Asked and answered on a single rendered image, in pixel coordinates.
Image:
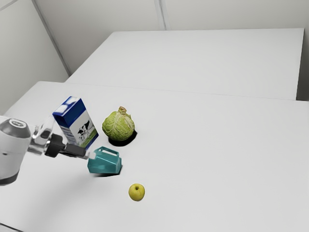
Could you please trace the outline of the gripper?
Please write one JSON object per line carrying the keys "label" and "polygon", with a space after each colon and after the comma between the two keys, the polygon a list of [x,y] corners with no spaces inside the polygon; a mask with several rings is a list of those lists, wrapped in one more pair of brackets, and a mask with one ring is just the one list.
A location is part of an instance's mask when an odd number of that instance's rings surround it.
{"label": "gripper", "polygon": [[48,157],[55,158],[61,151],[63,154],[73,158],[80,159],[95,159],[96,154],[93,151],[87,151],[85,148],[78,145],[64,144],[63,137],[57,134],[52,134],[44,154]]}

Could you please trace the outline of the blue and white milk carton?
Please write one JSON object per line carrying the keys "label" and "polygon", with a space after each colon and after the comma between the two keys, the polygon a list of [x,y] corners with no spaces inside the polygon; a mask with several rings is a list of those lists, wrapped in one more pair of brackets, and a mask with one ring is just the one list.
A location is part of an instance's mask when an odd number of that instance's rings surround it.
{"label": "blue and white milk carton", "polygon": [[70,144],[88,149],[98,137],[81,98],[68,97],[52,115]]}

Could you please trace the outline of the green cabbage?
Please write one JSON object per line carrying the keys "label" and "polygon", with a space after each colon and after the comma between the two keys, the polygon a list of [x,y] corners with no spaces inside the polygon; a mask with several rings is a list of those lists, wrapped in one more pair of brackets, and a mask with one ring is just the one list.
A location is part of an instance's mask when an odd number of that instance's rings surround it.
{"label": "green cabbage", "polygon": [[135,130],[135,123],[126,108],[120,106],[118,111],[112,112],[102,123],[102,130],[108,138],[114,141],[128,139]]}

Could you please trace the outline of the yellow apple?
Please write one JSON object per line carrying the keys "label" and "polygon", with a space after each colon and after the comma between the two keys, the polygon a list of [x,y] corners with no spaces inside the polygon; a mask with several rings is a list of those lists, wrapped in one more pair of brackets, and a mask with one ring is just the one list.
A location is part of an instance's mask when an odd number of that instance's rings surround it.
{"label": "yellow apple", "polygon": [[145,195],[145,188],[141,184],[132,184],[129,187],[128,194],[130,198],[134,201],[141,201]]}

